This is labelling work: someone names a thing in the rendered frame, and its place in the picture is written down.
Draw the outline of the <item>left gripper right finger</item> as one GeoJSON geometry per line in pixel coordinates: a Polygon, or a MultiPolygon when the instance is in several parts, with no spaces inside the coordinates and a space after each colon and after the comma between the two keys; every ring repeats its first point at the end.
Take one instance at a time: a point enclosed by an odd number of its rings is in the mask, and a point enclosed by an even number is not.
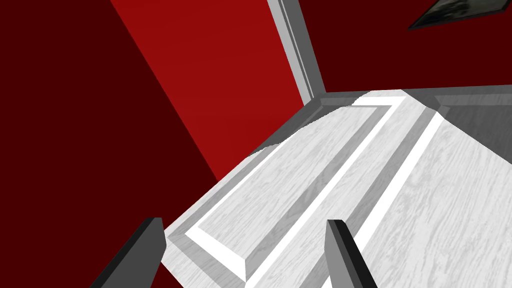
{"type": "Polygon", "coordinates": [[[326,221],[324,255],[332,288],[378,288],[343,220],[326,221]]]}

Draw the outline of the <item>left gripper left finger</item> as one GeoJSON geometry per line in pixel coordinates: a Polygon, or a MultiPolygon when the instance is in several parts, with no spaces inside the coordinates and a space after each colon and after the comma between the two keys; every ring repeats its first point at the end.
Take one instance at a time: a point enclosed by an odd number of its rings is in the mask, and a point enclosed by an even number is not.
{"type": "Polygon", "coordinates": [[[151,288],[166,247],[162,218],[146,218],[90,288],[151,288]]]}

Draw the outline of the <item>dark framed wall picture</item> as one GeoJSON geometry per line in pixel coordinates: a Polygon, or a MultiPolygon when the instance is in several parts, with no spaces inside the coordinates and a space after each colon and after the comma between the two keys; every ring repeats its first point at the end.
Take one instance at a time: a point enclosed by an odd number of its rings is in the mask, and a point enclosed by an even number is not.
{"type": "Polygon", "coordinates": [[[407,29],[426,27],[504,13],[512,0],[436,0],[407,29]]]}

